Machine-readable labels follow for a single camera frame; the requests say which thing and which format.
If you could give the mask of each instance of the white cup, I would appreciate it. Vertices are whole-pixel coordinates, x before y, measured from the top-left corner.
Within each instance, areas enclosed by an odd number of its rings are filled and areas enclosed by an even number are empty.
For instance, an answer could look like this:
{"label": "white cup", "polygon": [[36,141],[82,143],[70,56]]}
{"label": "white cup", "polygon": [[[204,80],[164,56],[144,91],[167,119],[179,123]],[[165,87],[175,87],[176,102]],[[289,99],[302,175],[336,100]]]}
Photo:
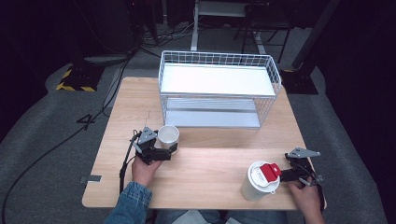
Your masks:
{"label": "white cup", "polygon": [[255,161],[247,170],[247,175],[242,183],[241,192],[248,201],[257,201],[267,194],[275,194],[279,186],[280,176],[275,181],[269,181],[265,178],[261,170],[266,161]]}
{"label": "white cup", "polygon": [[172,154],[176,154],[178,151],[178,138],[180,133],[178,128],[172,125],[162,126],[158,131],[158,140],[160,140],[161,148],[169,149],[174,144],[177,144],[177,150]]}

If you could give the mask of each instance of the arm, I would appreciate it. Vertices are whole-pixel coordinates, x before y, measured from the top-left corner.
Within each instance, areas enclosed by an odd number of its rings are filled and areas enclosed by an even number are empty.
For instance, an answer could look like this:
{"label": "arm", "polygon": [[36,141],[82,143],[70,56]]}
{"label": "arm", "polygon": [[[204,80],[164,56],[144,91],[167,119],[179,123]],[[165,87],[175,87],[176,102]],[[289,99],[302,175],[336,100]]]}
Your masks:
{"label": "arm", "polygon": [[151,201],[152,192],[147,188],[155,171],[162,164],[155,161],[146,165],[136,157],[132,164],[133,182],[121,193],[116,207],[106,219],[106,223],[146,223],[146,213]]}
{"label": "arm", "polygon": [[303,213],[306,224],[324,224],[323,215],[320,212],[320,199],[317,186],[301,188],[295,182],[288,182],[294,201]]}

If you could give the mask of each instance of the sleeve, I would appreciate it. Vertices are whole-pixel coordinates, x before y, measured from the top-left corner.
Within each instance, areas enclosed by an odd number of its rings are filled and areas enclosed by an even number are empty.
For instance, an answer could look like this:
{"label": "sleeve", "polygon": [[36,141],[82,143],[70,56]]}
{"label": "sleeve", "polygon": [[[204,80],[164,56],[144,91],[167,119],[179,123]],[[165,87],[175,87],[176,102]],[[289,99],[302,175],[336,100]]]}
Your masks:
{"label": "sleeve", "polygon": [[130,182],[108,215],[105,223],[146,223],[152,192],[136,182]]}

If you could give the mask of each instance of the wire rack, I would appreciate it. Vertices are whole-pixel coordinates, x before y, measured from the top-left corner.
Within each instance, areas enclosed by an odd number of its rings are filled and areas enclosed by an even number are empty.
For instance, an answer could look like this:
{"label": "wire rack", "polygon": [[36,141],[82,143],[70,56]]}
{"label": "wire rack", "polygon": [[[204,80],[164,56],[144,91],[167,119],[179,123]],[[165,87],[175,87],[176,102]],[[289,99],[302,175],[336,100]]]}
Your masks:
{"label": "wire rack", "polygon": [[280,88],[269,55],[166,50],[161,57],[166,125],[260,128]]}

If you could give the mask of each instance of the hand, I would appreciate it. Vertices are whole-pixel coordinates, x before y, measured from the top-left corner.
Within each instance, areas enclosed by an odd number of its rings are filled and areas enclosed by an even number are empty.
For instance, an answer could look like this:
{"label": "hand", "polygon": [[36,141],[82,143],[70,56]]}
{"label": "hand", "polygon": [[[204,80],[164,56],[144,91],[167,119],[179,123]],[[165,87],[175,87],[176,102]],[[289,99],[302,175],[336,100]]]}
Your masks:
{"label": "hand", "polygon": [[161,164],[163,164],[162,161],[153,161],[147,165],[139,157],[135,157],[134,163],[132,163],[132,180],[147,187]]}
{"label": "hand", "polygon": [[[311,182],[312,178],[308,177],[307,181]],[[288,182],[288,187],[297,207],[304,214],[306,224],[325,223],[320,212],[320,198],[317,186],[302,188],[301,182],[297,181]]]}

